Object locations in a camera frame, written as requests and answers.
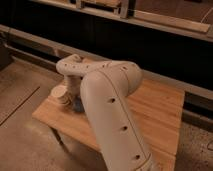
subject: speckled floor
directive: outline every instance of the speckled floor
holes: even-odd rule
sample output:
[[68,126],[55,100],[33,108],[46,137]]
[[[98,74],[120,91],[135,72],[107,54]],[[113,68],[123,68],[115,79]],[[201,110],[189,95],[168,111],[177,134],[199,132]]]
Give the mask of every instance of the speckled floor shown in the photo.
[[[9,67],[10,71],[13,69],[16,71],[13,74],[25,76],[26,81],[39,85],[39,89],[0,126],[0,171],[107,170],[99,153],[65,135],[62,135],[62,139],[67,148],[62,148],[50,129],[31,117],[32,112],[48,96],[51,88],[61,81],[62,77],[22,61],[16,61]],[[7,78],[7,69],[4,70],[4,79]],[[9,80],[10,83],[14,81],[13,85],[16,85],[16,80]],[[4,91],[7,90],[8,85],[4,84]],[[0,103],[3,104],[5,100],[1,98],[3,89],[1,90]],[[10,104],[11,107],[14,107],[15,99],[14,93],[12,99],[14,103]],[[182,123],[175,170],[212,171],[213,152],[207,149],[207,144],[212,140],[212,133]]]

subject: wooden shelf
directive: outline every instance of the wooden shelf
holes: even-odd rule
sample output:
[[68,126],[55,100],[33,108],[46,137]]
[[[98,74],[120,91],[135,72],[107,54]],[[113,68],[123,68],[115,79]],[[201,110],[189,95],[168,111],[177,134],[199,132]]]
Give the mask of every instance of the wooden shelf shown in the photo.
[[[128,97],[133,118],[163,171],[174,170],[183,102],[182,90],[147,79]],[[33,117],[100,151],[86,115],[59,106],[51,96]]]
[[213,42],[213,37],[209,36],[208,34],[208,30],[211,27],[211,25],[209,24],[174,17],[162,16],[143,11],[136,11],[135,12],[136,17],[128,17],[127,19],[122,19],[120,18],[119,15],[116,15],[113,12],[104,11],[96,8],[84,7],[83,9],[77,9],[75,4],[71,4],[67,0],[31,0],[31,1],[46,5],[52,5],[55,7],[64,8],[67,10],[72,10],[85,14],[90,14],[98,17],[103,17],[115,21],[125,22],[128,24],[138,25],[142,27],[152,28],[160,31],[170,32],[178,35]]

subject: wooden tabletop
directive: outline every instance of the wooden tabletop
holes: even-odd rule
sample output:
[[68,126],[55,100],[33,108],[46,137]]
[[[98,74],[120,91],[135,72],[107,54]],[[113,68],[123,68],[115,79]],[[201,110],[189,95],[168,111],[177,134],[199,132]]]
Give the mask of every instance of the wooden tabletop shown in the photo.
[[[174,170],[183,102],[184,91],[147,79],[128,97],[135,122],[163,171]],[[86,115],[61,107],[51,96],[37,108],[33,117],[100,150]]]

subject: screw hole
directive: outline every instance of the screw hole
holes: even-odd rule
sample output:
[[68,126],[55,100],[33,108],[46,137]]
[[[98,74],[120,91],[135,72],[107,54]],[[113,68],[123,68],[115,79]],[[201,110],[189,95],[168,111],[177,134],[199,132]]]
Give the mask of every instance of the screw hole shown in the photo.
[[128,129],[127,126],[124,126],[124,127],[121,128],[122,131],[126,131],[127,129]]
[[134,157],[134,160],[139,160],[140,159],[140,155],[136,155],[135,157]]
[[114,103],[114,102],[115,102],[115,99],[114,99],[114,98],[111,98],[111,99],[108,100],[108,102],[109,102],[109,103]]

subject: robotic arm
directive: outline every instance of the robotic arm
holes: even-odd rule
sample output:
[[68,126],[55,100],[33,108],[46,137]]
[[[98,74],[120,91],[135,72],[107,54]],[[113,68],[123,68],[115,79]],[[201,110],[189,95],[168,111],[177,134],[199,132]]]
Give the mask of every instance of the robotic arm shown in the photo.
[[140,68],[127,61],[80,63],[72,55],[57,63],[67,91],[80,97],[110,171],[157,171],[125,97],[140,85]]

